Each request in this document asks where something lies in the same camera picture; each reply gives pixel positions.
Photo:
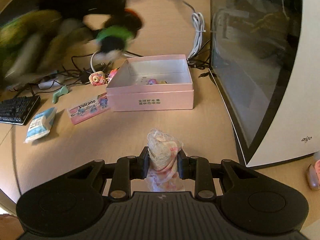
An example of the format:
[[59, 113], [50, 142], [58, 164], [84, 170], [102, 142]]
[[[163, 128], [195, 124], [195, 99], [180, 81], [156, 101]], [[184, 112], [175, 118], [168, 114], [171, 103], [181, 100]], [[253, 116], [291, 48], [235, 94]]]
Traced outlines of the crinkled plastic snack wrapper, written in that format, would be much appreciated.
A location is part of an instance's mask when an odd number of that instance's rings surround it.
[[157, 129], [150, 131], [147, 140], [150, 164], [146, 179], [149, 190], [152, 192], [184, 191], [184, 185], [178, 174], [177, 161], [183, 143]]

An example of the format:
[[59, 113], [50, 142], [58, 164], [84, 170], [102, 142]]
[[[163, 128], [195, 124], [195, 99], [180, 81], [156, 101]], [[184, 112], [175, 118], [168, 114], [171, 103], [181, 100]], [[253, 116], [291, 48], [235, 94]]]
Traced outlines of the teal hand crank toy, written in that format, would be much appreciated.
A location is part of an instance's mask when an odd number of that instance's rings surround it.
[[63, 95], [66, 95], [69, 93], [69, 89], [67, 86], [63, 86], [61, 87], [59, 90], [55, 91], [53, 93], [53, 97], [52, 97], [52, 103], [53, 104], [56, 104], [59, 97], [63, 96]]

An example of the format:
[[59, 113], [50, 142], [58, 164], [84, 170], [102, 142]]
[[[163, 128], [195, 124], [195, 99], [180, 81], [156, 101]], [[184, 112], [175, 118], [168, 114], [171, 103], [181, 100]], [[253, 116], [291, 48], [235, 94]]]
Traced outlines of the blue white mask packet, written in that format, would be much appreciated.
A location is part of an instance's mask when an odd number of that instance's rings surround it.
[[56, 110], [55, 107], [52, 107], [34, 116], [28, 127], [25, 143], [33, 142], [50, 133]]

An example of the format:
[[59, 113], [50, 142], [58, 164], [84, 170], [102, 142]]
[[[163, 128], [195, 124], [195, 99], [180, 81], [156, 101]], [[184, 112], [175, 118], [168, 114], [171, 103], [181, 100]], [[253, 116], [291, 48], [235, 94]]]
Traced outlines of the red haired doll green dress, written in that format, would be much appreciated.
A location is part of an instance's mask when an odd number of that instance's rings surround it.
[[119, 15], [111, 15], [95, 37], [99, 49], [94, 57], [115, 61], [127, 50], [142, 27], [143, 21], [134, 10], [125, 9]]

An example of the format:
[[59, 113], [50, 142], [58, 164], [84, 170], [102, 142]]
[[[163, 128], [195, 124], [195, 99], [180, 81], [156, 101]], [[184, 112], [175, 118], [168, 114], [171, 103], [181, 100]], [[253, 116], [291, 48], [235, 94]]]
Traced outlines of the white power strip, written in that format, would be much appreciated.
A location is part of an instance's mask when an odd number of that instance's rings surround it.
[[63, 84], [65, 81], [64, 75], [54, 75], [53, 77], [46, 77], [37, 85], [40, 90], [51, 89], [53, 87]]

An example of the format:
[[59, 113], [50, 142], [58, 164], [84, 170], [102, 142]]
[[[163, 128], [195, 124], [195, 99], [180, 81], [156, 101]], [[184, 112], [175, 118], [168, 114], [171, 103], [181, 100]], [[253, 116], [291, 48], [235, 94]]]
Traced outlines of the black mechanical keyboard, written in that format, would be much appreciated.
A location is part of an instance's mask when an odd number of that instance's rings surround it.
[[22, 96], [1, 101], [0, 122], [12, 125], [25, 125], [35, 113], [41, 98], [36, 96]]

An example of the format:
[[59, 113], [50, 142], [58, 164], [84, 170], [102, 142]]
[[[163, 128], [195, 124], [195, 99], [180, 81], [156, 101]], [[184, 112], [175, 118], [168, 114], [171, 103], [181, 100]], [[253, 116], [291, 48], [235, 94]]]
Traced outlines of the pink cardboard box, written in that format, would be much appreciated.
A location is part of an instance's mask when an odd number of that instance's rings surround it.
[[114, 112], [193, 109], [194, 87], [185, 55], [127, 59], [106, 87]]

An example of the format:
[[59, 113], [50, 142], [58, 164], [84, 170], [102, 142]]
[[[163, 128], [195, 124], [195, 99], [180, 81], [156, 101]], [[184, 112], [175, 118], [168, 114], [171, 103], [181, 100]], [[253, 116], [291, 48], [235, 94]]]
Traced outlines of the white computer case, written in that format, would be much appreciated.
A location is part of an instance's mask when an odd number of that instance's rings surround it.
[[213, 78], [248, 167], [319, 151], [319, 0], [210, 0]]

